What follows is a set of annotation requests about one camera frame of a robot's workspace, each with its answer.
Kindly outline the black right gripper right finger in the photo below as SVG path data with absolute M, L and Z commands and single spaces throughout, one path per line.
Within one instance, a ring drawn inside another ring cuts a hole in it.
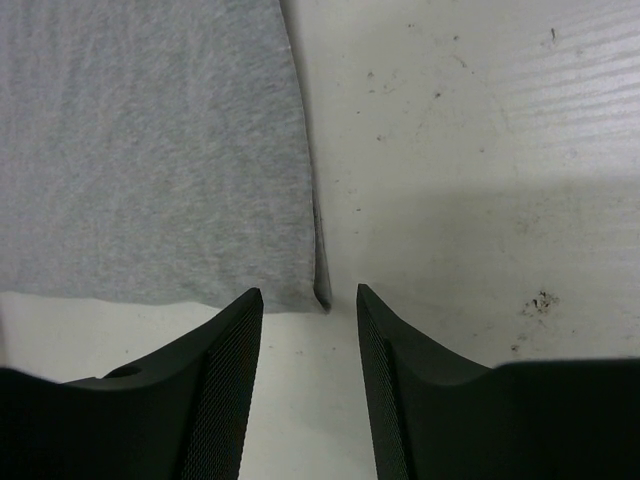
M 488 368 L 432 340 L 367 285 L 357 323 L 381 479 L 635 479 L 639 362 Z

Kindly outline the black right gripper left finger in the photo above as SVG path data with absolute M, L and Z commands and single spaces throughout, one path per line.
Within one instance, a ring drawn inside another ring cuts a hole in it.
M 5 479 L 235 479 L 261 344 L 247 290 L 214 318 L 101 378 L 1 372 Z

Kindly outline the grey tank top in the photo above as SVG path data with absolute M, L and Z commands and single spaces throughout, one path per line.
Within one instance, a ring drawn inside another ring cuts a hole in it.
M 277 1 L 1 5 L 1 288 L 328 309 Z

